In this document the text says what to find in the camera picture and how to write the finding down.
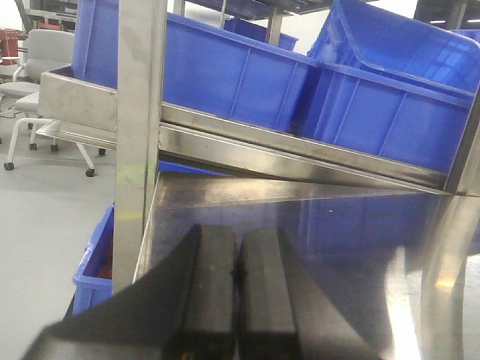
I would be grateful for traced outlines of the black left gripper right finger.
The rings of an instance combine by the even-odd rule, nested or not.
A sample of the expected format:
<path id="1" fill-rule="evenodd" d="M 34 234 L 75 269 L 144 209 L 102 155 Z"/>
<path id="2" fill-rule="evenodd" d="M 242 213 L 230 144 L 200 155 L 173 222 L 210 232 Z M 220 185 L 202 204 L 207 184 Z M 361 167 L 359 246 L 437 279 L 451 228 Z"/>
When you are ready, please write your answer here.
<path id="1" fill-rule="evenodd" d="M 309 274 L 283 229 L 246 232 L 238 266 L 241 359 L 378 359 Z"/>

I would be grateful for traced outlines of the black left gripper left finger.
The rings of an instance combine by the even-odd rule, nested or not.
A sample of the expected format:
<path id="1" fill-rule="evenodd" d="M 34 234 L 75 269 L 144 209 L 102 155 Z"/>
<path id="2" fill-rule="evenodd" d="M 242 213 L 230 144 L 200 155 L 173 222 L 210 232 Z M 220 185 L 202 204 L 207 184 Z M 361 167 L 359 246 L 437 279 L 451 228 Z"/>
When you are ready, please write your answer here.
<path id="1" fill-rule="evenodd" d="M 194 224 L 147 274 L 46 327 L 24 359 L 232 359 L 236 237 Z"/>

